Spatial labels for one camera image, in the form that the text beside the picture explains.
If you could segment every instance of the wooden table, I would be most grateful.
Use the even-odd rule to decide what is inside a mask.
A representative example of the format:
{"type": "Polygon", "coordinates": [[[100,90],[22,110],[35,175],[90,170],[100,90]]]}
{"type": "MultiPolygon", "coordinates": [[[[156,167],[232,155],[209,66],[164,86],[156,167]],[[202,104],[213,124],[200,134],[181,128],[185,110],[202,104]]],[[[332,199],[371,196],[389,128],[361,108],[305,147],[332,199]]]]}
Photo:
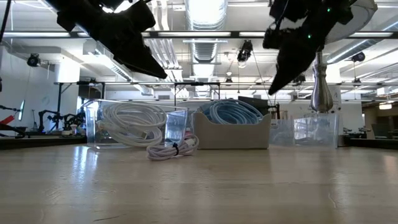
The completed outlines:
{"type": "Polygon", "coordinates": [[[0,223],[398,223],[398,151],[0,151],[0,223]]]}

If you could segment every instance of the coiled blue cable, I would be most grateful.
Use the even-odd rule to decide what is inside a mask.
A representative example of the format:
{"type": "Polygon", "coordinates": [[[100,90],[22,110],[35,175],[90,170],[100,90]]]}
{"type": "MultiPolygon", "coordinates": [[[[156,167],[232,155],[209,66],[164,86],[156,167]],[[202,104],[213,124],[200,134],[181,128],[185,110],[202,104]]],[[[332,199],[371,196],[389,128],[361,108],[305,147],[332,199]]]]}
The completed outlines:
{"type": "Polygon", "coordinates": [[[262,119],[260,111],[239,100],[214,101],[198,110],[216,124],[258,124],[262,119]]]}

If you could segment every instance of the table surface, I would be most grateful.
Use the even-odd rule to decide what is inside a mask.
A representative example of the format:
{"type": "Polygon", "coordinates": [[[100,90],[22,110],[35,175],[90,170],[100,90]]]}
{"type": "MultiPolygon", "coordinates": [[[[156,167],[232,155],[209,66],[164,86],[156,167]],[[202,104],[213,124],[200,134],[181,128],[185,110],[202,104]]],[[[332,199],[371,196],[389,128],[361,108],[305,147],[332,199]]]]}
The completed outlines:
{"type": "Polygon", "coordinates": [[[0,151],[0,223],[398,223],[398,151],[0,151]]]}

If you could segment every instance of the transparent bin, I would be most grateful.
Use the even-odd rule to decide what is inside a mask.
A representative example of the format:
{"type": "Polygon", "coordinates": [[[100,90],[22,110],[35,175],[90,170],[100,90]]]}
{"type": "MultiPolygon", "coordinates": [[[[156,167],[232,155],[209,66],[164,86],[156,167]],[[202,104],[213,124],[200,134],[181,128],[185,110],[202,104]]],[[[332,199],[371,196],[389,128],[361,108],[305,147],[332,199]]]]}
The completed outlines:
{"type": "Polygon", "coordinates": [[[338,120],[338,114],[311,114],[294,119],[295,144],[337,148],[338,120]]]}
{"type": "Polygon", "coordinates": [[[113,100],[91,100],[82,107],[86,112],[87,143],[97,149],[145,147],[126,144],[132,139],[134,142],[150,141],[151,145],[172,146],[182,143],[185,135],[188,108],[113,100]],[[153,106],[159,110],[153,113],[147,110],[153,106]],[[151,117],[148,114],[163,116],[163,111],[166,117],[159,126],[133,125],[127,121],[131,118],[149,121],[151,117]]]}
{"type": "Polygon", "coordinates": [[[294,120],[273,119],[269,132],[269,144],[277,146],[293,146],[294,141],[294,120]]]}

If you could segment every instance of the beige box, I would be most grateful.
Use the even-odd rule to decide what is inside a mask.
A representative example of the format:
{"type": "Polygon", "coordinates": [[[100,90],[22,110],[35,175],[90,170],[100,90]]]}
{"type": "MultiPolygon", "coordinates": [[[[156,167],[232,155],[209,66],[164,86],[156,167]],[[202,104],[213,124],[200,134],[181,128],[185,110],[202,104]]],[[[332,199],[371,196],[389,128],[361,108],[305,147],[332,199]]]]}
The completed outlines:
{"type": "Polygon", "coordinates": [[[259,124],[214,124],[203,113],[193,113],[193,132],[199,149],[268,149],[271,115],[259,124]]]}

